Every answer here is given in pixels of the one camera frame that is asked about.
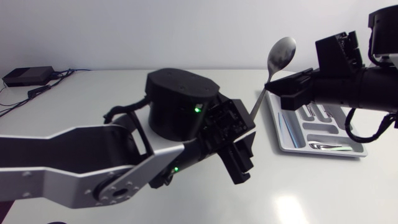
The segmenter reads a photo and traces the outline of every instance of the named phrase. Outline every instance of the black cable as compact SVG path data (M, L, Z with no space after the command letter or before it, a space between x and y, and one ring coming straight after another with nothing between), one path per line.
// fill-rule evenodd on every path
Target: black cable
M12 106L11 108L4 109L4 110L0 111L0 113L2 113L2 114L0 114L0 118L3 117L4 115L10 113L12 110L14 110L14 109L16 109L16 108L18 108L18 107L20 107L20 106L25 105L25 104L26 104L27 102L29 102L30 100L33 100L36 96L39 96L39 95L45 93L46 91L50 90L51 88L53 88L54 86L56 86L56 85L58 85L60 82L62 82L65 78L67 78L67 77L69 77L70 75L72 75L73 73L75 73L76 71L90 71L90 70L89 70L89 69L68 69L68 70L61 71L61 72L53 72L52 75L55 76L55 77L57 77L59 80L58 80L57 82L55 82L54 84L50 85L50 86L49 86L48 88L46 88L45 90L40 91L40 92L38 92L38 93L35 93L34 95L28 97L28 99L22 100L22 101L17 102L17 103L13 103L13 104L11 104L11 105L3 105L3 104L0 104L1 106Z
M359 136L354 135L351 132L351 128L349 126L351 120L353 119L354 116L354 112L355 112L355 108L352 108L346 118L346 122L345 122L345 128L346 128L346 132L347 135L354 141L358 142L358 143L369 143L369 142L373 142L374 140L376 140L377 138L380 137L380 135L387 130L387 128L397 119L397 114L396 113L389 113L387 115L385 115L385 117L383 118L383 120L380 123L379 129L378 131L373 134L371 137L368 138L362 138Z
M145 96L144 99L138 101L137 103L133 103L128 106L115 106L109 112L107 112L106 115L104 115L105 118L104 124L109 124L110 122L112 122L113 116L117 114L128 113L131 111L141 109L144 106L148 105L149 103L150 100L148 96Z

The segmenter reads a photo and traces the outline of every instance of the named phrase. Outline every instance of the screw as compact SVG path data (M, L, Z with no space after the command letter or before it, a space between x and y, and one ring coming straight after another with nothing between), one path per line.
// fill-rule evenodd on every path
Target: screw
M22 176L23 177L32 177L32 173L29 172L29 171L25 171L25 172L22 173Z
M32 195L29 193L29 192L25 192L23 195L22 195L22 197L24 197L24 198L28 198L28 197L31 197Z

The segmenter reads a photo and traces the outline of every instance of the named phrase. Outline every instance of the spoon bowl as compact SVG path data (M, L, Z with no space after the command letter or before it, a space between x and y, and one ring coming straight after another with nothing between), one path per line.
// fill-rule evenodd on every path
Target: spoon bowl
M293 59L296 52L296 41L291 37L284 37L274 44L268 54L267 67L268 67L268 80L270 82L271 77L284 69ZM259 111L260 104L264 95L266 94L266 88L264 87L261 91L260 97L257 99L256 104L250 112L250 117L254 120Z

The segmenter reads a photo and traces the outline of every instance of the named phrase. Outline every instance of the spoon handle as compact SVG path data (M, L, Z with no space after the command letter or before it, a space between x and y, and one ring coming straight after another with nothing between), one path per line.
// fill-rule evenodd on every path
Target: spoon handle
M257 112L259 111L262 99L264 98L264 95L266 94L266 88L264 87L260 93L259 98L256 101L256 104L254 105L253 109L250 112L250 117L252 120L256 118Z

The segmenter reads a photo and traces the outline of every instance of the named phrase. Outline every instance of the cutlery tray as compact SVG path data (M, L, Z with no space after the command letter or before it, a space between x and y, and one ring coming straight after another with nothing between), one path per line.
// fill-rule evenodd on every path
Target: cutlery tray
M368 155L362 144L348 137L344 126L346 115L341 107L310 103L296 111L287 111L280 108L280 98L277 95L267 91L266 98L282 151L348 157ZM314 149L308 144L309 141L349 146L352 150Z

